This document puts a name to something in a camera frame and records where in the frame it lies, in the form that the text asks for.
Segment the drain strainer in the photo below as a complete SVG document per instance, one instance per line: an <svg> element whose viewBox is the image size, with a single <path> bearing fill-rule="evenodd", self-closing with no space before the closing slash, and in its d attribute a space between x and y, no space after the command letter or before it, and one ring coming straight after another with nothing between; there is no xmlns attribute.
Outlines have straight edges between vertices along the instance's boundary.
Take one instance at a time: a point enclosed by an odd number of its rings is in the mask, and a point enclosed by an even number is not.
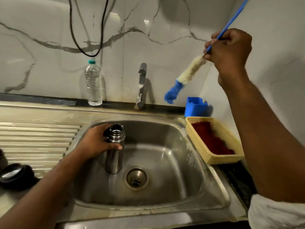
<svg viewBox="0 0 305 229"><path fill-rule="evenodd" d="M149 174L141 168L133 168L124 173L124 183L133 191L143 190L149 184Z"/></svg>

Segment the blue plastic container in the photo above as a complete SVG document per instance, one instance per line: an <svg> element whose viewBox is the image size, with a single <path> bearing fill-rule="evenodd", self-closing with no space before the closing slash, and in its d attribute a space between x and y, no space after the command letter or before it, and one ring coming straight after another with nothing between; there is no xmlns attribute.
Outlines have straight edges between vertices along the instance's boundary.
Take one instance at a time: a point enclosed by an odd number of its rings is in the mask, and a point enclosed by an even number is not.
<svg viewBox="0 0 305 229"><path fill-rule="evenodd" d="M208 103L203 103L200 97L188 97L185 106L185 117L202 117L208 107Z"/></svg>

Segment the black cable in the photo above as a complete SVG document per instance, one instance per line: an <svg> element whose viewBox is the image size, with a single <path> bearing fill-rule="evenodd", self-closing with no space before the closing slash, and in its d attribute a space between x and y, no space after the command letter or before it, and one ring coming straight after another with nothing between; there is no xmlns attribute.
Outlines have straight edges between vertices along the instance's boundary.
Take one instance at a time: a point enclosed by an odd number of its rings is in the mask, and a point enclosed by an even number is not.
<svg viewBox="0 0 305 229"><path fill-rule="evenodd" d="M103 46L103 32L104 32L104 19L105 19L105 14L106 14L106 9L107 9L107 5L108 5L108 1L109 1L109 0L106 0L106 5L105 5L103 17L102 17L102 24L101 24L101 42L100 42L99 49L98 49L98 51L97 51L96 54L94 54L94 55L89 55L89 54L87 54L86 52L84 52L84 51L82 50L82 48L78 45L78 43L76 42L76 39L75 39L75 37L74 37L73 28L72 28L72 2L71 2L71 0L69 0L69 5L70 5L70 32L71 32L71 36L72 36L72 39L73 39L75 45L77 46L77 48L78 48L84 55L86 55L86 56L88 56L88 57L96 57L96 56L99 54L99 52L101 51L101 49L102 49L102 46Z"/></svg>

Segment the stainless steel bottle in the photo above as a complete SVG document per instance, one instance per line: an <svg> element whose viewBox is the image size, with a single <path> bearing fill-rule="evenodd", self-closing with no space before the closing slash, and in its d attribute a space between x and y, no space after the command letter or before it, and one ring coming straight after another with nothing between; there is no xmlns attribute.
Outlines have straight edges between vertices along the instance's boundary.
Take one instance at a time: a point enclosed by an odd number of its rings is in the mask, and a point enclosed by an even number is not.
<svg viewBox="0 0 305 229"><path fill-rule="evenodd" d="M109 134L107 135L108 143L120 144L124 149L125 133L124 127L121 124L113 124L109 127ZM116 174L122 169L123 151L122 150L108 150L106 155L105 170L109 174Z"/></svg>

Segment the plastic water bottle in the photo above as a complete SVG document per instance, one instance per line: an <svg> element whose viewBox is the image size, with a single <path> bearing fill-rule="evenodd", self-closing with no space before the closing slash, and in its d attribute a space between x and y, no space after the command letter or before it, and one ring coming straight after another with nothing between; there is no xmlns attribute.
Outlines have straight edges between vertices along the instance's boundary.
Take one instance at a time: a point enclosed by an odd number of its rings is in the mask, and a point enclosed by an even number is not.
<svg viewBox="0 0 305 229"><path fill-rule="evenodd" d="M103 103L101 71L94 60L89 60L88 63L89 66L85 70L88 103L92 106L101 105Z"/></svg>

